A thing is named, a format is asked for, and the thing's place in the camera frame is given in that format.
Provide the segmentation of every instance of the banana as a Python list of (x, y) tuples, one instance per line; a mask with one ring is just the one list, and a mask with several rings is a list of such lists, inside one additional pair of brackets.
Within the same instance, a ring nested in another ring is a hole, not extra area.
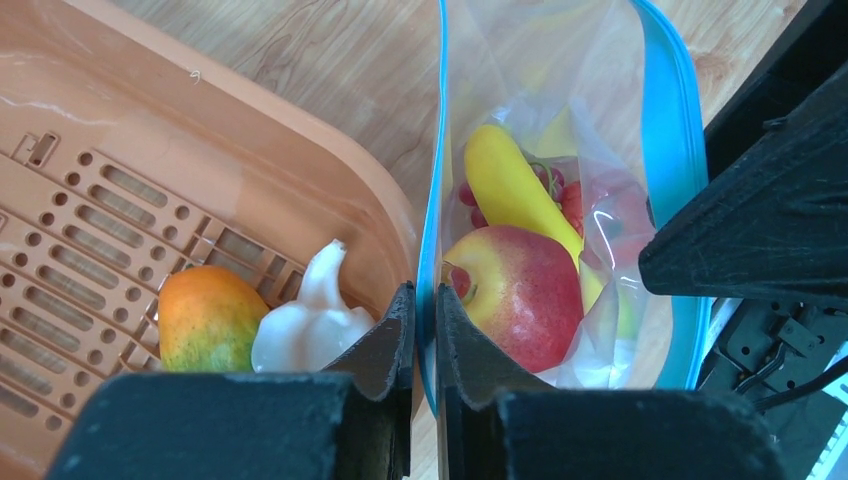
[(568, 223), (501, 127), (482, 125), (465, 145), (465, 177), (489, 225), (512, 225), (553, 238), (568, 251), (581, 274), (584, 313), (604, 288), (591, 269), (580, 268), (583, 239)]

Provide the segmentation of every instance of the wood grain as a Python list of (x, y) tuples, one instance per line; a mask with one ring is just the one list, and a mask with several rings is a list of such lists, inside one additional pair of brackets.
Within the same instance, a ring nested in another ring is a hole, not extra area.
[[(114, 1), (358, 141), (423, 218), (438, 112), (438, 2)], [(694, 58), (707, 124), (805, 2), (655, 3)], [(412, 478), (435, 479), (437, 467), (436, 425), (424, 406), (413, 422)]]

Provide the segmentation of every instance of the basket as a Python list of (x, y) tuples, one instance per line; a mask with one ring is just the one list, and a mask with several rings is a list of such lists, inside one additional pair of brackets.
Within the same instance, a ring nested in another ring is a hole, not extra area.
[(99, 384), (160, 368), (157, 290), (188, 264), (276, 306), (339, 238), (377, 318), (412, 278), (410, 205), (352, 140), (106, 1), (0, 3), (0, 477), (41, 476)]

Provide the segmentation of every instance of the garlic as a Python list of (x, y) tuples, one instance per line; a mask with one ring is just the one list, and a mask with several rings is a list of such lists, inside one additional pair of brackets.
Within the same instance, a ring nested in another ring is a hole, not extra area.
[(371, 327), (362, 307), (349, 309), (339, 293), (339, 269), (347, 247), (333, 240), (306, 267), (297, 299), (259, 324), (251, 362), (255, 372), (314, 372), (338, 358)]

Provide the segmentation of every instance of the cable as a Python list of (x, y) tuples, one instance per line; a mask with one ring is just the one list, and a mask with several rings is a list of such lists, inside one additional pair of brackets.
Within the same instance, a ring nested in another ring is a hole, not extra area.
[(776, 372), (786, 360), (786, 349), (786, 344), (780, 342), (780, 344), (777, 346), (777, 353), (774, 355), (774, 358), (772, 358), (765, 365), (763, 365), (763, 367), (760, 368), (760, 370), (758, 370), (756, 373), (749, 376), (745, 380), (739, 382), (739, 385), (736, 385), (735, 388), (736, 393), (738, 393), (739, 395), (744, 394), (745, 392), (750, 390), (751, 387), (764, 381), (766, 378), (768, 378), (769, 375)]
[(806, 397), (811, 393), (816, 393), (824, 387), (830, 385), (835, 380), (838, 380), (842, 375), (848, 373), (848, 357), (845, 357), (834, 363), (818, 377), (809, 382), (787, 390), (785, 392), (776, 393), (770, 397), (761, 398), (754, 402), (754, 409), (758, 412), (764, 412), (770, 408), (794, 402), (802, 397)]

